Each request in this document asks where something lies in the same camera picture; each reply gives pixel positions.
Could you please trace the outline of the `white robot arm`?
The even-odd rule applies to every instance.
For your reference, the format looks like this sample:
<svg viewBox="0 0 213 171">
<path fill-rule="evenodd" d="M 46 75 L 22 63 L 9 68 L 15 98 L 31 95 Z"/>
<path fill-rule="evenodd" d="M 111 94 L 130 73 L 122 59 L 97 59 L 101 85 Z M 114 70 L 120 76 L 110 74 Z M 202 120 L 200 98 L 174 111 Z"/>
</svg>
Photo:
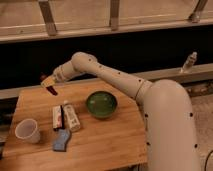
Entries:
<svg viewBox="0 0 213 171">
<path fill-rule="evenodd" d="M 48 91 L 53 85 L 83 74 L 94 75 L 128 97 L 142 109 L 149 171 L 201 171 L 192 103 L 179 83 L 155 82 L 100 64 L 91 54 L 77 52 L 71 59 L 41 77 Z"/>
</svg>

